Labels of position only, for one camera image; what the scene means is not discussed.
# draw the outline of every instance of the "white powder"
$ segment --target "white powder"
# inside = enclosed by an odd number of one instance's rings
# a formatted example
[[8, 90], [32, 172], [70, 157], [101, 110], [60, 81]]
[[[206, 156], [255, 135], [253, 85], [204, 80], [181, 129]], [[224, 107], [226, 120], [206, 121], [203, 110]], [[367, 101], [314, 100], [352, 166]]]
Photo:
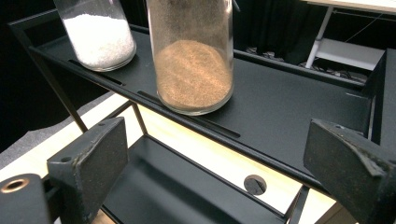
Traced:
[[131, 57], [135, 45], [128, 22], [83, 14], [64, 20], [64, 26], [81, 63], [106, 69]]

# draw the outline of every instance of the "black curtain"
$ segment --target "black curtain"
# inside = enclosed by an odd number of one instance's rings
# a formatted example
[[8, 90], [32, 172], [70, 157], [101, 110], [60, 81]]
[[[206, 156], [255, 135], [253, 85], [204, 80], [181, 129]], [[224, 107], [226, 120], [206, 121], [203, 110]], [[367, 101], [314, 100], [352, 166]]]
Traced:
[[326, 7], [300, 0], [254, 0], [251, 47], [272, 51], [287, 63], [306, 61], [326, 14]]

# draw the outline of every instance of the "glass cylinder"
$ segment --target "glass cylinder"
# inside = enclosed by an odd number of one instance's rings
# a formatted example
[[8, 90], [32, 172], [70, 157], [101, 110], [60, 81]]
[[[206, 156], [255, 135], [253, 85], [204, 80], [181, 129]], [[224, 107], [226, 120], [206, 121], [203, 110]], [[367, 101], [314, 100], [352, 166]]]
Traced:
[[136, 43], [119, 0], [54, 0], [79, 62], [93, 71], [132, 60]]
[[148, 0], [157, 93], [170, 109], [202, 115], [233, 93], [232, 0]]

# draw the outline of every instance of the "black metal frame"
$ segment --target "black metal frame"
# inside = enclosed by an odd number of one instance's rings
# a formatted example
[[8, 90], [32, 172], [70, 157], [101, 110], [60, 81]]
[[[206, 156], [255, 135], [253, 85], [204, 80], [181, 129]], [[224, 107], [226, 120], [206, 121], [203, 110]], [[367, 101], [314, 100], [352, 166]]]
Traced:
[[[230, 137], [233, 136], [233, 131], [232, 130], [227, 130], [221, 126], [218, 126], [216, 124], [211, 123], [208, 120], [205, 119], [199, 119], [199, 118], [191, 118], [191, 117], [186, 117], [186, 116], [180, 116], [179, 114], [176, 114], [170, 110], [168, 110], [166, 107], [164, 107], [161, 103], [158, 102], [156, 98], [153, 98], [151, 95], [143, 92], [143, 91], [138, 91], [138, 92], [130, 92], [125, 90], [122, 87], [122, 83], [120, 83], [117, 80], [112, 80], [112, 78], [102, 76], [100, 74], [96, 74], [92, 71], [89, 71], [82, 66], [78, 65], [77, 63], [74, 62], [65, 62], [64, 60], [54, 58], [50, 54], [44, 52], [37, 46], [34, 46], [31, 41], [29, 40], [28, 36], [24, 32], [26, 29], [37, 26], [38, 24], [48, 22], [51, 20], [56, 20], [59, 19], [57, 11], [52, 10], [48, 11], [36, 16], [33, 16], [31, 18], [27, 18], [21, 21], [15, 21], [10, 24], [11, 29], [13, 30], [14, 34], [16, 37], [20, 40], [22, 43], [23, 47], [26, 49], [32, 60], [35, 62], [37, 67], [40, 69], [42, 72], [43, 76], [46, 78], [48, 83], [51, 85], [51, 87], [54, 89], [54, 91], [57, 93], [58, 97], [60, 100], [63, 102], [64, 106], [66, 109], [69, 111], [70, 115], [75, 119], [76, 123], [78, 124], [78, 127], [85, 132], [86, 126], [80, 119], [79, 115], [76, 112], [76, 109], [71, 105], [70, 101], [68, 100], [67, 96], [63, 92], [62, 88], [59, 86], [57, 83], [56, 79], [53, 77], [53, 74], [51, 73], [49, 67], [46, 64], [46, 60], [53, 62], [68, 71], [84, 77], [88, 79], [89, 81], [100, 85], [110, 91], [115, 91], [116, 93], [123, 95], [127, 98], [130, 99], [131, 102], [127, 103], [127, 105], [124, 105], [122, 108], [126, 108], [125, 106], [131, 105], [134, 108], [134, 112], [136, 114], [136, 117], [138, 119], [139, 125], [142, 129], [142, 132], [144, 135], [149, 136], [143, 118], [140, 115], [140, 111], [137, 105], [143, 105], [150, 110], [159, 113], [163, 116], [165, 116], [168, 119], [171, 119], [172, 121], [175, 121], [189, 129], [192, 129], [204, 136], [207, 136], [218, 143], [235, 149], [239, 153], [242, 153], [248, 157], [250, 157], [253, 160], [259, 161], [260, 163], [269, 166], [271, 168], [274, 168], [275, 170], [279, 171], [283, 175], [287, 175], [295, 180], [298, 180], [303, 184], [302, 188], [300, 189], [299, 193], [296, 195], [295, 200], [293, 203], [290, 205], [290, 208], [288, 212], [283, 215], [282, 218], [286, 220], [290, 219], [290, 223], [298, 223], [298, 220], [300, 218], [302, 209], [304, 207], [304, 202], [306, 200], [308, 191], [310, 188], [312, 189], [317, 189], [325, 194], [328, 194], [329, 196], [332, 191], [329, 189], [326, 189], [325, 187], [322, 186], [322, 184], [314, 178], [312, 175], [308, 175], [300, 170], [297, 170], [296, 168], [293, 168], [287, 164], [285, 164], [282, 161], [279, 161], [277, 159], [272, 158], [271, 156], [263, 156], [261, 153], [257, 152], [254, 148], [244, 145], [234, 138]], [[142, 27], [136, 27], [136, 26], [131, 26], [133, 30], [138, 31], [140, 33], [148, 34], [149, 30], [146, 28]], [[374, 130], [374, 141], [380, 144], [380, 141], [377, 140], [378, 138], [381, 137], [381, 133], [384, 132], [383, 130], [383, 124], [387, 123], [390, 121], [391, 117], [389, 116], [389, 111], [396, 111], [396, 108], [388, 108], [388, 116], [383, 118], [382, 113], [383, 113], [383, 105], [384, 101], [389, 102], [392, 97], [394, 97], [394, 93], [391, 94], [391, 97], [389, 99], [389, 94], [387, 96], [384, 96], [384, 86], [385, 86], [385, 79], [383, 78], [384, 75], [373, 75], [373, 78], [371, 78], [368, 81], [367, 85], [364, 85], [362, 83], [353, 81], [353, 80], [347, 80], [347, 79], [342, 79], [340, 77], [331, 77], [319, 72], [315, 71], [310, 71], [306, 70], [301, 67], [297, 67], [294, 65], [289, 65], [285, 63], [279, 63], [279, 62], [274, 62], [271, 60], [267, 60], [255, 55], [250, 55], [242, 51], [235, 50], [234, 51], [234, 57], [236, 59], [241, 59], [244, 61], [248, 61], [251, 63], [256, 63], [259, 65], [263, 65], [266, 67], [271, 67], [275, 68], [276, 70], [280, 71], [285, 71], [285, 72], [290, 72], [295, 75], [301, 76], [301, 77], [307, 77], [312, 80], [317, 80], [325, 83], [330, 83], [334, 86], [339, 86], [343, 88], [347, 88], [349, 90], [355, 90], [355, 91], [362, 91], [366, 93], [368, 97], [371, 99], [376, 98], [376, 100], [372, 101], [372, 108], [375, 108], [375, 110], [371, 111], [372, 117], [374, 117], [374, 122], [371, 123], [371, 127], [368, 127], [370, 129]], [[380, 66], [376, 70], [383, 70], [384, 66]], [[115, 112], [112, 114], [110, 117], [118, 114], [119, 112]], [[391, 129], [389, 126], [387, 126], [387, 129], [385, 131], [390, 131], [391, 133], [394, 133], [394, 128]], [[226, 183], [229, 186], [233, 186], [230, 184], [228, 181], [222, 179], [221, 177], [214, 175], [217, 179], [220, 181]]]

